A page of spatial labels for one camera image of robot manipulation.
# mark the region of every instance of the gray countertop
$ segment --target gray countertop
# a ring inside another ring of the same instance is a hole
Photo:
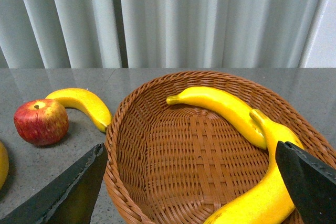
[[[97,94],[115,113],[119,103],[141,84],[186,69],[0,69],[0,140],[9,152],[10,171],[0,190],[0,219],[65,171],[93,146],[105,141],[90,119],[67,109],[66,137],[38,148],[16,132],[13,115],[25,102],[54,90],[79,87]],[[244,77],[272,89],[305,117],[336,148],[336,69],[213,69]],[[91,223],[125,223],[104,182]]]

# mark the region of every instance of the red apple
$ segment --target red apple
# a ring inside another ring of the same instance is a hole
[[[69,129],[66,109],[54,99],[40,99],[21,105],[14,114],[19,135],[34,145],[55,144]]]

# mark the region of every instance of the yellow banana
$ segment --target yellow banana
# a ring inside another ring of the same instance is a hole
[[[56,99],[66,108],[74,108],[85,113],[95,126],[106,132],[112,121],[112,114],[104,102],[94,93],[80,88],[66,88],[54,91],[46,99]]]
[[[2,185],[6,180],[8,170],[9,170],[8,153],[3,143],[0,142],[0,189],[2,188]]]
[[[166,101],[169,105],[184,103],[217,112],[250,143],[266,149],[263,132],[249,116],[252,108],[243,100],[226,91],[204,86],[190,87],[178,95],[167,97]]]
[[[260,110],[251,110],[250,116],[262,129],[267,142],[267,172],[254,188],[219,208],[205,224],[280,224],[295,208],[276,164],[275,152],[278,141],[303,146],[292,130],[273,122]]]

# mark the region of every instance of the wicker basket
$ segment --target wicker basket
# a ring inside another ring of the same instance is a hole
[[[336,168],[336,152],[282,97],[244,78],[187,71],[156,78],[127,96],[108,127],[107,189],[127,223],[203,223],[220,206],[251,189],[268,167],[216,113],[169,106],[166,97],[190,86],[226,90],[291,128],[312,155]],[[302,223],[295,210],[283,223]]]

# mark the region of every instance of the curtain fold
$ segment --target curtain fold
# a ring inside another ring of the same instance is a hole
[[[321,1],[0,0],[0,67],[298,67]]]

